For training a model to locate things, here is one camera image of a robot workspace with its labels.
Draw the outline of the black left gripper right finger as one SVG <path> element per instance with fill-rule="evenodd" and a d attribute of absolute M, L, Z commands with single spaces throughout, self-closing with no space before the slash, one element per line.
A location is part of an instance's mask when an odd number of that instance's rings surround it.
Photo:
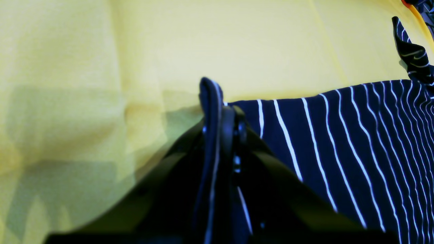
<path fill-rule="evenodd" d="M 364 229 L 316 196 L 250 129 L 237 106 L 223 106 L 222 152 L 240 200 L 249 244 L 396 244 L 391 232 Z"/>

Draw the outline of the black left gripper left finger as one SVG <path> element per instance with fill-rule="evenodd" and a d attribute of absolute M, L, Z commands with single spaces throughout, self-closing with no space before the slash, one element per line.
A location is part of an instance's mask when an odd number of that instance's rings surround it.
<path fill-rule="evenodd" d="M 183 133 L 161 161 L 115 206 L 47 244 L 192 244 L 203 168 L 203 121 Z"/>

